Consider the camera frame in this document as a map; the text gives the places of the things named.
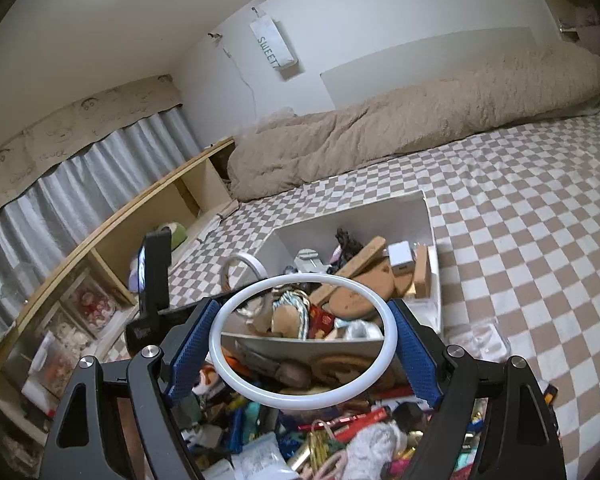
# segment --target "wooden bookshelf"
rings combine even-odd
[[[123,306],[116,322],[89,348],[102,359],[118,339],[124,325],[138,311],[136,297],[126,287],[129,263],[137,254],[142,238],[164,222],[177,221],[195,237],[213,215],[231,202],[231,196],[212,161],[224,160],[234,149],[232,138],[221,140],[171,171],[114,213],[67,256],[45,283],[29,298],[16,321],[0,340],[0,410],[34,441],[44,444],[46,434],[24,418],[20,393],[2,376],[2,368],[18,339],[35,330],[58,297],[69,286],[72,276],[86,264],[109,285]]]

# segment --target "metal screw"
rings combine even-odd
[[[451,357],[462,357],[464,355],[464,348],[459,345],[449,345],[446,347],[446,351]]]
[[[89,368],[94,362],[95,359],[92,356],[87,355],[78,361],[78,365],[80,368]]]
[[[142,357],[146,357],[148,359],[152,357],[156,357],[160,349],[156,345],[147,345],[142,349]]]
[[[524,368],[526,366],[526,361],[519,355],[514,355],[511,358],[511,364],[514,365],[516,368]]]

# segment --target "curtain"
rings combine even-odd
[[[21,269],[34,286],[42,283],[107,218],[199,152],[180,107],[175,107],[87,146],[4,206],[0,335],[22,308],[13,297],[30,294]],[[15,288],[16,294],[7,294],[6,288]]]

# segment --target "ceiling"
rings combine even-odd
[[[0,23],[0,144],[88,94],[168,72],[250,0],[16,0]]]

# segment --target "wooden block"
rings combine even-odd
[[[428,298],[431,295],[431,267],[429,265],[429,249],[426,245],[420,244],[416,247],[413,285],[416,289],[416,298]]]
[[[344,267],[342,267],[336,276],[343,278],[353,278],[357,276],[373,259],[377,258],[384,250],[386,241],[380,236],[373,238],[362,250],[350,259]],[[337,287],[333,285],[322,285],[317,290],[314,290],[309,296],[309,301],[312,304],[321,306],[334,293]]]
[[[400,298],[407,293],[411,283],[413,283],[413,272],[407,272],[406,274],[402,274],[400,276],[396,276],[394,274],[395,291]]]

